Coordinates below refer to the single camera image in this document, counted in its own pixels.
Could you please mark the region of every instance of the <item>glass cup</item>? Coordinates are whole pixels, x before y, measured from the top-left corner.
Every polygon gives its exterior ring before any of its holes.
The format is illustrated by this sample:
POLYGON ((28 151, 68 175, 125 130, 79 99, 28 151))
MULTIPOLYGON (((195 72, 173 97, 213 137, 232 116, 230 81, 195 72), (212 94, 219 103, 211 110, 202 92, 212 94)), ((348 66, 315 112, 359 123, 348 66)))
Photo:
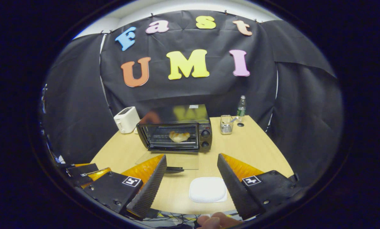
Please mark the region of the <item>glass cup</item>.
POLYGON ((220 129, 223 135, 230 135, 232 133, 232 129, 234 127, 234 123, 232 121, 232 116, 230 115, 222 115, 220 129))

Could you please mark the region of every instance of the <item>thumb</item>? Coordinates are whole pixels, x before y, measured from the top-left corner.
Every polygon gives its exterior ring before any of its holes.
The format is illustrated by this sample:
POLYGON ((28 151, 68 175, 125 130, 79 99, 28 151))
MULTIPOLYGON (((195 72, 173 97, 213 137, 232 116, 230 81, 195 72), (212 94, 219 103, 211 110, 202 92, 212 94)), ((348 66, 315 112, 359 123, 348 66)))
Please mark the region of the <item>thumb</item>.
POLYGON ((238 225, 238 224, 241 224, 242 221, 239 221, 239 220, 236 220, 236 219, 233 219, 233 218, 230 218, 228 216, 226 216, 224 213, 222 212, 216 212, 214 213, 211 217, 218 217, 219 218, 219 223, 220 225, 223 227, 223 228, 227 228, 227 227, 231 227, 231 226, 235 226, 235 225, 238 225))
POLYGON ((212 217, 203 223, 203 229, 221 229, 219 225, 219 218, 212 217))

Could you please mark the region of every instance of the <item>toaster oven knob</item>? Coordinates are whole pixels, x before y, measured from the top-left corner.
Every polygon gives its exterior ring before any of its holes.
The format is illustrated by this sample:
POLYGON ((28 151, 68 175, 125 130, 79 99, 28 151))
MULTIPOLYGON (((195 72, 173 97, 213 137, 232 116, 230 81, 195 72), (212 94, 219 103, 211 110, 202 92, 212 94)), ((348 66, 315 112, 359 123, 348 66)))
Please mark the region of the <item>toaster oven knob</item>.
POLYGON ((207 137, 208 135, 210 135, 210 132, 208 132, 207 130, 203 130, 203 132, 201 132, 201 136, 203 137, 207 137))
POLYGON ((205 147, 207 147, 207 146, 209 146, 210 144, 208 143, 208 142, 203 142, 203 143, 201 143, 201 146, 203 147, 203 148, 205 148, 205 147))

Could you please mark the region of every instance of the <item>bread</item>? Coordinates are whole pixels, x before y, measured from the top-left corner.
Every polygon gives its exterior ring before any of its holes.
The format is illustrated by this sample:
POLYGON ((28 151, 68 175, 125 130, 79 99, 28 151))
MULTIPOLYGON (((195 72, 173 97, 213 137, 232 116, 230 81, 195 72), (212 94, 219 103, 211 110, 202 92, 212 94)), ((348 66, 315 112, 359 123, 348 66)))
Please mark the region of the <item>bread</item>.
POLYGON ((190 138, 190 133, 176 133, 174 131, 170 132, 169 134, 169 138, 173 141, 173 142, 183 142, 187 139, 190 138))

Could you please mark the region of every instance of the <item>yellow letter m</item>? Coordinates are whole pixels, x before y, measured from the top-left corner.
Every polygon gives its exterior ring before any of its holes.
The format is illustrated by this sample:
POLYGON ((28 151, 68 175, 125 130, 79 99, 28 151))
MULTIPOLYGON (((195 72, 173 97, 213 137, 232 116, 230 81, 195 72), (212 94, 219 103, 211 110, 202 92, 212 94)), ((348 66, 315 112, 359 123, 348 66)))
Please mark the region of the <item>yellow letter m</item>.
POLYGON ((180 68, 185 77, 189 77, 191 70, 194 67, 193 77, 207 77, 210 73, 207 71, 205 65, 205 55, 207 51, 204 49, 194 50, 190 58, 187 60, 180 51, 169 52, 166 54, 170 58, 170 75, 169 80, 177 80, 181 78, 181 74, 178 72, 180 68))

